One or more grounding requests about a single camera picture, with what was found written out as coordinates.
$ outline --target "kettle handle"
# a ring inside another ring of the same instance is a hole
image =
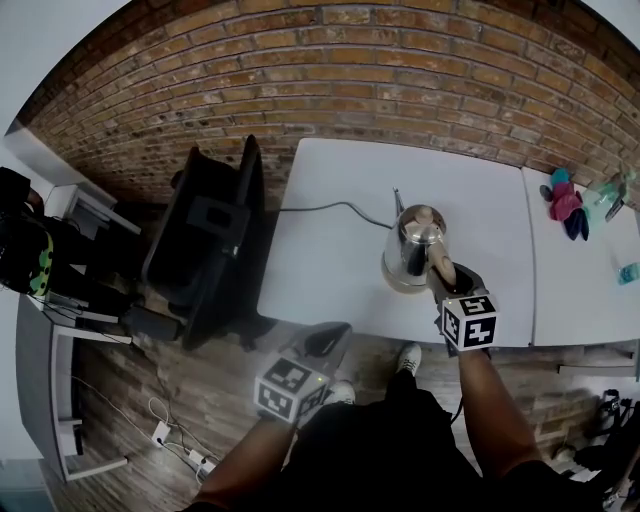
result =
[[[429,265],[436,267],[449,285],[456,285],[456,269],[442,242],[436,242],[427,248],[427,261]]]

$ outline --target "wooden floor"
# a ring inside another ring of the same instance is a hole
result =
[[[104,393],[147,435],[157,425],[147,408],[151,397],[166,403],[158,382],[171,396],[175,418],[215,455],[224,456],[256,421],[252,405],[253,378],[266,353],[285,341],[296,327],[278,324],[257,351],[246,353],[233,337],[212,340],[192,353],[179,342],[137,340],[146,357],[125,346],[78,342],[77,375]],[[339,370],[339,377],[354,383],[358,402],[382,398],[394,370],[402,342],[355,335]],[[631,379],[560,377],[560,362],[631,364],[615,347],[499,350],[494,364],[536,430],[546,451],[565,439],[579,437],[580,426],[592,415],[602,390],[638,388]],[[418,371],[421,388],[431,390],[440,404],[455,412],[460,400],[457,360],[449,359],[442,346],[425,346]],[[83,463],[126,455],[130,463],[121,469],[67,485],[43,465],[45,478],[60,512],[173,511],[184,508],[197,491],[195,476],[167,450],[155,448],[104,400],[81,389],[85,419],[86,454]],[[161,407],[157,414],[164,415]],[[464,413],[453,430],[460,449],[472,459]],[[169,441],[180,444],[177,429]],[[419,442],[429,443],[428,438]],[[185,437],[184,444],[195,447]],[[176,452],[179,446],[172,446]]]

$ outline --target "shoe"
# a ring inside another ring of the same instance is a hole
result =
[[[329,396],[325,398],[322,405],[345,403],[353,405],[356,403],[356,392],[348,380],[339,380],[329,388]]]
[[[396,373],[400,370],[409,370],[411,375],[415,377],[418,367],[420,366],[420,361],[422,361],[422,348],[420,345],[417,343],[407,343],[402,347],[402,351],[398,356],[398,369]]]

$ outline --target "kettle base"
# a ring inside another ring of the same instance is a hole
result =
[[[382,275],[384,276],[384,280],[395,291],[399,293],[406,293],[408,295],[413,295],[416,293],[422,293],[429,288],[427,284],[420,284],[420,285],[408,284],[397,279],[387,268],[387,264],[384,262],[384,254],[382,255],[380,263],[381,263],[380,266],[382,270]]]

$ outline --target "metal kettle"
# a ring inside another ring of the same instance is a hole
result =
[[[455,286],[456,271],[445,248],[447,226],[431,206],[416,204],[405,208],[397,188],[396,222],[387,237],[382,270],[389,284],[404,293],[428,288],[427,274],[435,268],[446,283]]]

